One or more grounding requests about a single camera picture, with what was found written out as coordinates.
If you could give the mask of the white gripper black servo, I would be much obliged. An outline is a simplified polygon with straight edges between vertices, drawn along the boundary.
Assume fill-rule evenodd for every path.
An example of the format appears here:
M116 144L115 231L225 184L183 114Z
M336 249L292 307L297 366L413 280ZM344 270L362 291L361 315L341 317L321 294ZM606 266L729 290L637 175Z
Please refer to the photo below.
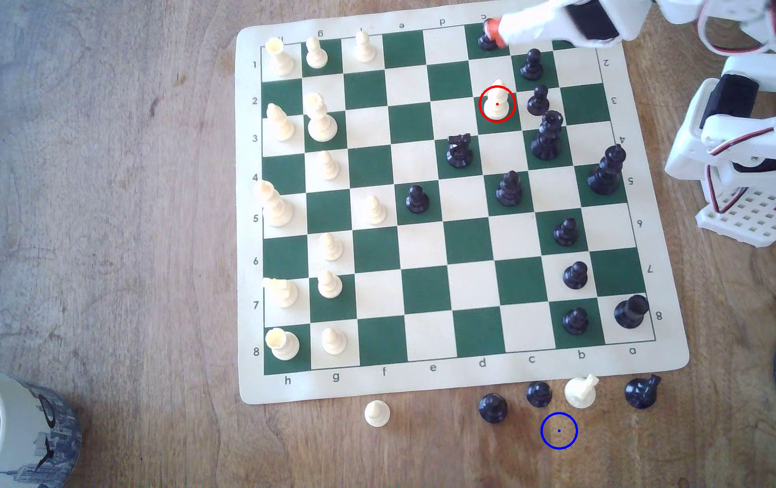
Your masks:
M566 40L575 47L606 48L635 39L652 6L652 1L545 1L489 17L482 27L498 46L548 39Z

